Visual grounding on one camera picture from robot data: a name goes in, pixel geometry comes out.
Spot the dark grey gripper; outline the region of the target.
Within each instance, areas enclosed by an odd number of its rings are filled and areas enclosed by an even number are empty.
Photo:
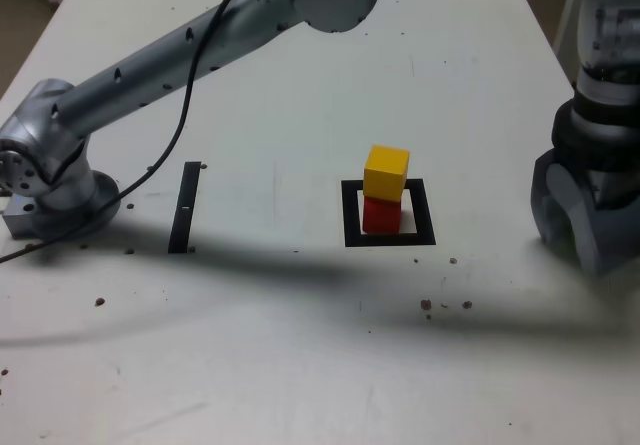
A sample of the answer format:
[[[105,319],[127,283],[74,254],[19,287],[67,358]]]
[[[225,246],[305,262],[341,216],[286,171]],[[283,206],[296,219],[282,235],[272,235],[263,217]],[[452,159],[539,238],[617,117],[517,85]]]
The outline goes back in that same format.
[[[575,252],[592,276],[638,259],[639,169],[588,169],[586,188],[555,162],[551,149],[534,165],[531,211],[542,242],[556,254]]]

